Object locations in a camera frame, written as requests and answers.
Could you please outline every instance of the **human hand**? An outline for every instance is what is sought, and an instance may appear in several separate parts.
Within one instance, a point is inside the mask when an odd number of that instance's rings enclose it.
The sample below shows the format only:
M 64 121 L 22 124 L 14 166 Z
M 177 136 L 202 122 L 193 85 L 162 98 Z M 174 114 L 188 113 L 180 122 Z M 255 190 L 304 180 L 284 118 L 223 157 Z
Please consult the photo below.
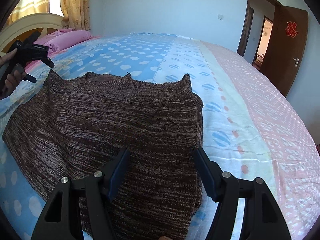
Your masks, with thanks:
M 160 238 L 159 238 L 159 240 L 172 240 L 171 238 L 168 238 L 168 237 L 166 237 L 166 236 L 161 236 Z
M 10 61 L 14 57 L 14 55 L 16 55 L 16 53 L 17 49 L 14 49 L 3 57 L 0 57 L 0 67 Z M 27 74 L 25 72 L 20 74 L 18 70 L 16 70 L 13 75 L 8 74 L 7 79 L 5 80 L 5 86 L 2 89 L 0 88 L 0 99 L 6 98 L 11 95 L 12 92 L 15 91 L 17 86 L 20 84 L 20 81 L 24 79 L 26 75 Z

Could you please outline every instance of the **headboard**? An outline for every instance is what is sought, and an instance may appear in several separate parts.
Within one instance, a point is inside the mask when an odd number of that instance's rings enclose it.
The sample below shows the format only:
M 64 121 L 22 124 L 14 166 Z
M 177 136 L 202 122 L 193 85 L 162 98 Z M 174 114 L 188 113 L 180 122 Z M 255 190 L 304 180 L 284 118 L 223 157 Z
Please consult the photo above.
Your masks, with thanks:
M 0 56 L 8 52 L 15 40 L 24 41 L 36 30 L 43 37 L 62 29 L 62 19 L 62 16 L 52 13 L 35 13 L 15 21 L 0 32 Z

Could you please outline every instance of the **red chinese character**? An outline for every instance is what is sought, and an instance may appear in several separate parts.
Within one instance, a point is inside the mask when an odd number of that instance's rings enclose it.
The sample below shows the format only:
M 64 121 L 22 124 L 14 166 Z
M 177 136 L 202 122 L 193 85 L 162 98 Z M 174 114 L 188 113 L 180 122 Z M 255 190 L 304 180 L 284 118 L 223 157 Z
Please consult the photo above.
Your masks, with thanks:
M 299 32 L 296 31 L 297 24 L 295 22 L 288 22 L 288 26 L 286 27 L 285 31 L 287 32 L 288 36 L 295 37 Z

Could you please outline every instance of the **pink pillow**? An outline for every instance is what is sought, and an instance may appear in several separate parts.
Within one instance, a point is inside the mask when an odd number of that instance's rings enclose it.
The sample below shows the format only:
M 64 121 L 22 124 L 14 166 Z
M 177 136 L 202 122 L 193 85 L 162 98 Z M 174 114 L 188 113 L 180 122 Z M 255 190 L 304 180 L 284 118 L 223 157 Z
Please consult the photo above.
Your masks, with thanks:
M 36 40 L 35 44 L 44 45 L 46 42 L 52 40 L 53 38 L 55 38 L 59 35 L 71 32 L 71 31 L 73 31 L 72 28 L 57 30 L 57 31 L 50 33 L 42 38 L 39 38 L 38 40 Z
M 86 41 L 91 38 L 89 31 L 73 31 L 64 33 L 47 41 L 44 46 L 49 47 L 49 54 L 70 48 L 80 42 Z

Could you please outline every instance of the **light blue wall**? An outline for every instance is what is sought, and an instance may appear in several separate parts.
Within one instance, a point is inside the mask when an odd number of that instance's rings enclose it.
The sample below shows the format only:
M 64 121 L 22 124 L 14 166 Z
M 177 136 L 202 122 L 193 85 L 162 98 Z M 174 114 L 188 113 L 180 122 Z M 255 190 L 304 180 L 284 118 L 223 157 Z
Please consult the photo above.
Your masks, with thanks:
M 303 60 L 287 100 L 320 142 L 320 25 L 303 0 L 278 0 L 309 12 Z M 94 35 L 130 32 L 174 33 L 236 51 L 247 0 L 91 0 Z M 224 20 L 218 20 L 218 14 Z
M 264 17 L 268 17 L 273 21 L 275 14 L 275 6 L 266 0 L 251 0 L 250 7 L 254 9 L 248 44 L 245 49 L 243 58 L 252 64 L 259 45 L 261 29 L 264 24 Z

